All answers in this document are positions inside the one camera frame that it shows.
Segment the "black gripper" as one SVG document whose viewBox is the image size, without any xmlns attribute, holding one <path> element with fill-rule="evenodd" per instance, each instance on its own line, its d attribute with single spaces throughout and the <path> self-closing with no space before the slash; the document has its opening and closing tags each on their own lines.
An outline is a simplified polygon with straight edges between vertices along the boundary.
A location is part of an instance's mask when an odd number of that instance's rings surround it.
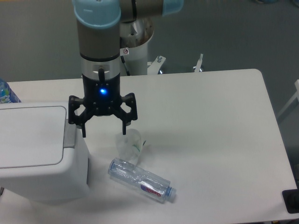
<svg viewBox="0 0 299 224">
<path fill-rule="evenodd" d="M 134 93 L 126 96 L 120 95 L 120 75 L 109 80 L 100 82 L 86 76 L 82 76 L 84 87 L 84 98 L 74 95 L 69 96 L 68 101 L 68 122 L 75 124 L 82 130 L 82 137 L 86 137 L 85 124 L 93 116 L 114 115 L 122 121 L 122 134 L 126 135 L 127 126 L 132 120 L 137 120 L 137 105 Z M 126 112 L 121 105 L 125 104 L 130 108 Z M 78 115 L 77 110 L 80 106 L 85 109 Z"/>
</svg>

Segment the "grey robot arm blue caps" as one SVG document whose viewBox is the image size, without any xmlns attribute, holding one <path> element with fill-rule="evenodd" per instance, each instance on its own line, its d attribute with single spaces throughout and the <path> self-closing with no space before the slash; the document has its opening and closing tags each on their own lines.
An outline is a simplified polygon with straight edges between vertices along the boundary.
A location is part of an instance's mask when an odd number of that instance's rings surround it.
<svg viewBox="0 0 299 224">
<path fill-rule="evenodd" d="M 70 124 L 86 136 L 85 124 L 93 116 L 115 115 L 122 133 L 137 120 L 133 93 L 120 94 L 120 24 L 179 12 L 182 0 L 74 0 L 84 97 L 69 97 Z"/>
</svg>

